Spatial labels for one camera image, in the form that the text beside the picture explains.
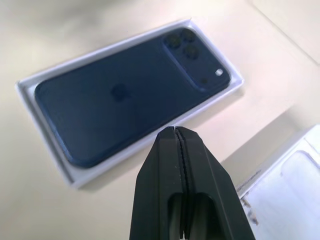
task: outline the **beige surface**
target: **beige surface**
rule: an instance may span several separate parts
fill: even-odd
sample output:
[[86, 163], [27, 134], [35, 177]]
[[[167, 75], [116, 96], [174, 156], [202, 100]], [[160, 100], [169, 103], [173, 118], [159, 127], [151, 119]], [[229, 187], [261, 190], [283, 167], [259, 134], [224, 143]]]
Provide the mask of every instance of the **beige surface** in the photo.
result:
[[252, 0], [254, 6], [320, 64], [320, 1]]
[[[299, 128], [320, 122], [320, 69], [245, 1], [0, 0], [1, 240], [128, 239], [135, 179], [150, 148], [83, 189], [70, 189], [14, 84], [189, 16], [246, 80], [241, 91], [185, 124], [199, 133], [217, 159], [229, 157], [292, 106]], [[241, 174], [246, 164], [250, 162], [233, 174]]]

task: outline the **phone box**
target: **phone box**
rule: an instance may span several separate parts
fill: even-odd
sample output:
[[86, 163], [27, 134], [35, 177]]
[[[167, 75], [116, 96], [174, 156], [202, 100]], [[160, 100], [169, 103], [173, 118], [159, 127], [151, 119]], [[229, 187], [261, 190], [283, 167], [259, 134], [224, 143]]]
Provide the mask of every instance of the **phone box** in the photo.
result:
[[[47, 79], [69, 72], [73, 69], [87, 65], [96, 60], [105, 58], [109, 55], [120, 52], [124, 49], [130, 48], [134, 45], [145, 42], [149, 39], [155, 38], [157, 36], [165, 34], [166, 32], [169, 32], [181, 27], [193, 29], [197, 33], [197, 35], [201, 38], [201, 40], [212, 51], [212, 53], [217, 57], [217, 59], [220, 60], [221, 64], [224, 65], [224, 67], [228, 70], [230, 74], [231, 81], [229, 86], [223, 91], [209, 98], [205, 102], [201, 103], [200, 105], [192, 108], [191, 110], [187, 111], [186, 113], [182, 114], [176, 119], [168, 122], [166, 125], [162, 126], [156, 131], [138, 140], [134, 144], [125, 148], [124, 150], [118, 152], [112, 157], [109, 157], [106, 161], [103, 161], [102, 163], [88, 169], [78, 168], [71, 165], [67, 161], [66, 157], [64, 156], [62, 149], [60, 148], [58, 142], [56, 141], [52, 131], [50, 130], [48, 123], [46, 122], [40, 108], [36, 103], [36, 100], [35, 100], [36, 86]], [[148, 32], [120, 41], [118, 43], [112, 44], [110, 46], [104, 47], [97, 51], [88, 53], [84, 56], [78, 57], [76, 59], [67, 61], [60, 65], [54, 66], [50, 69], [39, 72], [24, 80], [19, 81], [16, 84], [16, 89], [25, 107], [27, 108], [30, 115], [32, 116], [34, 123], [38, 127], [38, 130], [41, 133], [47, 148], [51, 152], [52, 159], [54, 160], [55, 165], [57, 166], [62, 176], [64, 177], [65, 182], [74, 188], [79, 188], [82, 185], [91, 181], [92, 179], [96, 178], [97, 176], [101, 175], [102, 173], [110, 170], [113, 166], [119, 164], [120, 162], [124, 161], [128, 157], [137, 153], [147, 145], [152, 144], [154, 139], [157, 136], [157, 133], [162, 129], [164, 129], [165, 127], [181, 125], [186, 120], [196, 116], [197, 114], [206, 110], [208, 107], [210, 107], [214, 103], [218, 102], [220, 99], [222, 99], [226, 95], [238, 89], [242, 84], [243, 84], [243, 79], [241, 75], [237, 72], [235, 67], [211, 43], [211, 41], [203, 34], [203, 32], [192, 22], [192, 20], [188, 19], [188, 20], [182, 20], [182, 21], [170, 23], [165, 26], [161, 26], [159, 28], [150, 30]]]

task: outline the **clamp jaw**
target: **clamp jaw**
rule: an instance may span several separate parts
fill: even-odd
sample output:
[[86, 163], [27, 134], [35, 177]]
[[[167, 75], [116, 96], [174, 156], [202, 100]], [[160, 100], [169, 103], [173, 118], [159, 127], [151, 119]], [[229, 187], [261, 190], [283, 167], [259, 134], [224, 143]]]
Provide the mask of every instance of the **clamp jaw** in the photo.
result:
[[254, 240], [230, 176], [199, 135], [167, 127], [135, 185], [130, 240]]

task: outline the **smartphone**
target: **smartphone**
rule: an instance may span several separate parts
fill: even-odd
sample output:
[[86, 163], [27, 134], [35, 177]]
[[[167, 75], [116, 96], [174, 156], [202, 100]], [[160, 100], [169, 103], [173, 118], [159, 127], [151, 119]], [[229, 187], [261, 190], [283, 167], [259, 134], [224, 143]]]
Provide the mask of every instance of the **smartphone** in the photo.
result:
[[224, 90], [230, 79], [183, 27], [45, 80], [34, 97], [66, 159], [91, 168]]

